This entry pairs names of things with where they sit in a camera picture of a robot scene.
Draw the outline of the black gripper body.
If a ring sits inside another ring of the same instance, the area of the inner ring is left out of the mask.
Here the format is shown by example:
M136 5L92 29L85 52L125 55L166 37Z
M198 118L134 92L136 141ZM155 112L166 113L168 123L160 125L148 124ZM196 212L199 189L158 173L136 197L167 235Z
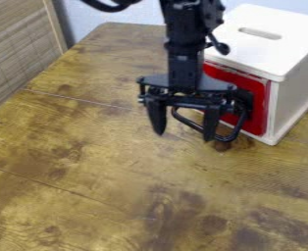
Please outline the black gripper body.
M234 110L237 86L204 74L204 50L186 54L167 52L167 73L138 78L139 101L150 113L164 113L168 107Z

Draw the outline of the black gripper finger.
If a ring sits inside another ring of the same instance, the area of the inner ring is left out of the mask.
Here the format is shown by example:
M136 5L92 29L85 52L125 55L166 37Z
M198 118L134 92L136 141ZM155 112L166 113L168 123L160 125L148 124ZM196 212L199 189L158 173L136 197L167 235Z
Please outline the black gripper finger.
M163 135L166 130L166 105L160 101L151 100L147 102L147 110L154 132Z
M203 138L211 141L215 138L215 128L219 119L219 106L210 106L203 117Z

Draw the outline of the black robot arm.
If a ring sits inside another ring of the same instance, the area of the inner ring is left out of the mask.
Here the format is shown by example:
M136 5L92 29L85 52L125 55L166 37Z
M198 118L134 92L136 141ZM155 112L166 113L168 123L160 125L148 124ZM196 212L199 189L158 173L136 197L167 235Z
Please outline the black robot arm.
M166 114L203 134L207 141L229 142L238 136L215 133L219 117L234 109L237 86L209 77L203 72L204 49L213 47L229 53L226 44L217 41L213 31L222 24L225 7L219 0L159 0L166 23L167 73L138 78L139 102L147 107L156 134L166 129ZM178 115L180 108L204 112L203 123Z

